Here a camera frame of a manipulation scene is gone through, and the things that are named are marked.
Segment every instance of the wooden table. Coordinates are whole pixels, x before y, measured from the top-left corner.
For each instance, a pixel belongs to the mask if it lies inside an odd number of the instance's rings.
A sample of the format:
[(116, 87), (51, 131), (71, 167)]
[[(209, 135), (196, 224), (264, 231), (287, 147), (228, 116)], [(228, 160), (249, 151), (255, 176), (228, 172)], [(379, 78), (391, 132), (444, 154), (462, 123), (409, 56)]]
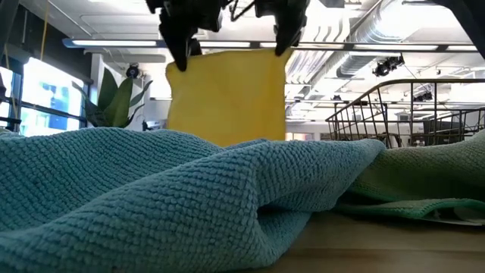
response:
[(248, 272), (485, 273), (485, 228), (317, 213), (274, 266)]

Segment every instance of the window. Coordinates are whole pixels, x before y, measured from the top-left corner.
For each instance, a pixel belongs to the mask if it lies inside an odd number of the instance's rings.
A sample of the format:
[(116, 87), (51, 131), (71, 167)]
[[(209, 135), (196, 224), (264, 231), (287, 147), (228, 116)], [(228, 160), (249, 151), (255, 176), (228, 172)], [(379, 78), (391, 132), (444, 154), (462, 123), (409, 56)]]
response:
[(72, 77), (35, 58), (24, 65), (22, 101), (80, 116), (82, 96), (72, 82), (83, 86), (82, 80)]
[(2, 74), (3, 84), (5, 85), (5, 88), (7, 88), (5, 91), (5, 96), (10, 97), (12, 93), (12, 83), (14, 81), (14, 72), (8, 70), (7, 68), (0, 67), (0, 74)]
[(86, 125), (81, 117), (83, 96), (72, 87), (72, 82), (84, 86), (84, 82), (35, 58), (23, 68), (24, 76), (0, 68), (7, 96), (21, 98), (20, 105), (13, 107), (13, 100), (6, 98), (0, 105), (0, 117), (21, 119), (19, 124), (0, 121), (0, 127), (26, 137), (45, 136), (68, 130), (78, 130)]
[[(5, 97), (10, 97), (12, 93), (12, 83), (14, 81), (14, 72), (0, 67), (0, 74), (2, 74), (2, 81), (5, 85)], [(8, 102), (2, 102), (0, 104), (0, 117), (8, 118), (10, 112), (10, 104)], [(0, 121), (0, 127), (7, 127), (8, 124), (6, 121)]]
[(286, 141), (313, 140), (313, 133), (286, 133)]
[[(0, 104), (0, 117), (8, 117), (8, 112), (10, 111), (10, 105), (7, 102)], [(7, 121), (0, 121), (0, 127), (7, 127)]]
[(80, 121), (31, 108), (22, 108), (20, 134), (26, 137), (48, 136), (67, 130), (78, 130)]

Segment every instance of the glass window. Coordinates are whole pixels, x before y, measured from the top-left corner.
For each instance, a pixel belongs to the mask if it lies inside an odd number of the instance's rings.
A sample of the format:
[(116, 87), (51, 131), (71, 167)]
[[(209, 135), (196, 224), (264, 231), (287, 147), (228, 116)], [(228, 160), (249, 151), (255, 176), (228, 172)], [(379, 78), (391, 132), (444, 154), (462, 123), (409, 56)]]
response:
[(26, 137), (48, 136), (69, 130), (79, 130), (77, 119), (59, 117), (31, 108), (22, 108), (20, 134)]
[(35, 58), (31, 58), (23, 70), (22, 101), (81, 115), (82, 96), (72, 87), (72, 82), (84, 86), (82, 80)]
[[(7, 102), (0, 104), (0, 117), (8, 118), (8, 112), (10, 111), (10, 105)], [(7, 121), (0, 121), (0, 127), (7, 127)]]
[(5, 85), (5, 88), (7, 88), (7, 91), (5, 91), (5, 96), (9, 97), (12, 93), (12, 82), (14, 80), (14, 72), (8, 70), (7, 68), (0, 67), (0, 74), (2, 74), (3, 84)]
[(286, 141), (313, 140), (313, 133), (286, 133)]

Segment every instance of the plant leaf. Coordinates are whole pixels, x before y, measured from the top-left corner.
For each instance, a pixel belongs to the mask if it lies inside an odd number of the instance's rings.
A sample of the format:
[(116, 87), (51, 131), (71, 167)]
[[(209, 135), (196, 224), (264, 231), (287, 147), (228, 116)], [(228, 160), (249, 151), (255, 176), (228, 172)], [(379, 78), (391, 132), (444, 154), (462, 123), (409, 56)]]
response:
[(127, 123), (132, 91), (133, 78), (127, 78), (121, 83), (113, 101), (104, 110), (105, 117), (112, 127), (124, 127)]
[(86, 119), (94, 126), (100, 127), (104, 126), (102, 124), (107, 124), (105, 114), (98, 109), (94, 103), (89, 100), (86, 93), (84, 93), (83, 88), (77, 85), (77, 83), (72, 82), (73, 88), (81, 93), (84, 98), (84, 111), (86, 113)]
[(135, 106), (136, 104), (138, 104), (138, 102), (140, 102), (142, 99), (143, 99), (143, 96), (145, 95), (146, 91), (148, 91), (150, 85), (153, 83), (153, 80), (150, 80), (148, 83), (145, 84), (145, 86), (143, 87), (143, 91), (136, 95), (135, 97), (133, 97), (133, 99), (131, 100), (130, 102), (130, 107), (133, 107)]
[(113, 74), (107, 68), (103, 76), (101, 90), (99, 91), (98, 108), (104, 111), (113, 101), (118, 91), (118, 85), (114, 80)]
[(125, 125), (125, 127), (131, 124), (131, 121), (133, 121), (133, 119), (135, 118), (136, 112), (138, 110), (140, 110), (141, 107), (143, 107), (143, 106), (145, 106), (145, 104), (142, 104), (142, 105), (140, 105), (140, 106), (138, 106), (138, 107), (135, 108), (135, 111), (133, 111), (133, 113), (131, 114), (130, 118), (128, 118), (128, 121), (127, 121), (127, 124)]

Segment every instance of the ceiling light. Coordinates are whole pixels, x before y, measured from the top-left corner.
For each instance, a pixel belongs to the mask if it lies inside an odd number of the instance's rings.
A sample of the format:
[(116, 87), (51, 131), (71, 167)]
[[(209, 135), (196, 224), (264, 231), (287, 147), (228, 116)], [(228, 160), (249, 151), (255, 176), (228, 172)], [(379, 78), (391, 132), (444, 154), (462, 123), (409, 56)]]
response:
[(171, 101), (172, 98), (158, 98), (158, 97), (151, 97), (150, 100), (155, 100), (155, 101)]
[(383, 56), (383, 57), (400, 57), (398, 52), (349, 52), (351, 56)]
[(334, 43), (318, 43), (318, 42), (301, 42), (296, 47), (297, 49), (328, 49), (328, 50), (337, 50), (343, 49), (343, 44), (334, 44)]
[(396, 70), (404, 64), (405, 62), (402, 56), (388, 57), (385, 60), (377, 62), (377, 67), (372, 70), (372, 74), (376, 75), (376, 77), (384, 77), (387, 76), (389, 72)]
[(276, 43), (275, 42), (262, 42), (260, 44), (260, 46), (264, 49), (266, 48), (275, 48), (276, 47)]
[(75, 46), (82, 47), (156, 47), (156, 41), (130, 40), (73, 40)]
[(354, 45), (353, 49), (357, 50), (399, 50), (399, 51), (406, 51), (406, 50), (416, 50), (416, 51), (433, 51), (438, 48), (438, 45)]
[(250, 42), (204, 42), (200, 41), (202, 48), (222, 49), (222, 48), (248, 48)]
[(477, 47), (474, 45), (450, 45), (446, 51), (470, 51), (476, 52)]

